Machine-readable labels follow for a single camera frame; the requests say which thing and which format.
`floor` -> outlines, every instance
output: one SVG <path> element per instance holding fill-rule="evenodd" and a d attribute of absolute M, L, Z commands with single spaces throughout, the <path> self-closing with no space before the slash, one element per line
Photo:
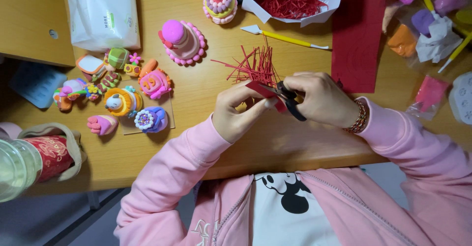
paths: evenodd
<path fill-rule="evenodd" d="M 405 174 L 392 163 L 361 166 L 397 203 L 408 209 L 408 202 L 400 183 Z M 113 190 L 100 192 L 100 198 Z M 185 226 L 189 228 L 194 209 L 193 193 L 184 196 L 177 210 Z M 71 246 L 118 246 L 113 236 L 116 216 L 120 210 L 117 203 L 89 229 L 82 233 Z M 88 211 L 85 193 L 20 198 L 0 203 L 0 245 L 42 246 L 58 232 Z"/>

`braided bracelet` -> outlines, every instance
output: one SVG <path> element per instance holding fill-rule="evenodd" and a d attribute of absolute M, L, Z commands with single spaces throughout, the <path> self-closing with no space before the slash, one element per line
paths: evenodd
<path fill-rule="evenodd" d="M 343 129 L 351 134 L 360 133 L 367 126 L 367 113 L 364 104 L 362 104 L 362 102 L 357 99 L 354 100 L 354 102 L 359 106 L 359 117 L 351 127 Z"/>

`fingernail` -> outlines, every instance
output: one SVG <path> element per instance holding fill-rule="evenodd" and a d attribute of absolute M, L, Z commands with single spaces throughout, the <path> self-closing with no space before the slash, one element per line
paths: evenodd
<path fill-rule="evenodd" d="M 278 98 L 268 98 L 266 102 L 264 102 L 264 107 L 266 108 L 274 108 L 275 104 L 278 102 Z"/>

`hand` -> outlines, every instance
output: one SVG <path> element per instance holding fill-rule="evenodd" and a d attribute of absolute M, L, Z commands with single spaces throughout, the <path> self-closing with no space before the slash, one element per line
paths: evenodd
<path fill-rule="evenodd" d="M 305 92 L 297 105 L 305 118 L 339 128 L 349 128 L 359 117 L 359 107 L 327 73 L 299 72 L 284 79 L 291 91 Z"/>
<path fill-rule="evenodd" d="M 245 85 L 251 80 L 241 82 L 218 94 L 213 125 L 227 142 L 233 143 L 241 138 L 257 119 L 277 103 L 277 98 L 262 99 L 254 104 L 253 98 L 262 98 L 256 91 Z M 245 102 L 246 111 L 239 113 L 235 108 Z"/>

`white t-shirt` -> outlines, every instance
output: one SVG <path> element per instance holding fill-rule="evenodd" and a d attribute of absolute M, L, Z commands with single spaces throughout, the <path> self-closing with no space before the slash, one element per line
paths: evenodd
<path fill-rule="evenodd" d="M 253 246 L 341 246 L 322 208 L 295 173 L 261 173 L 251 188 Z"/>

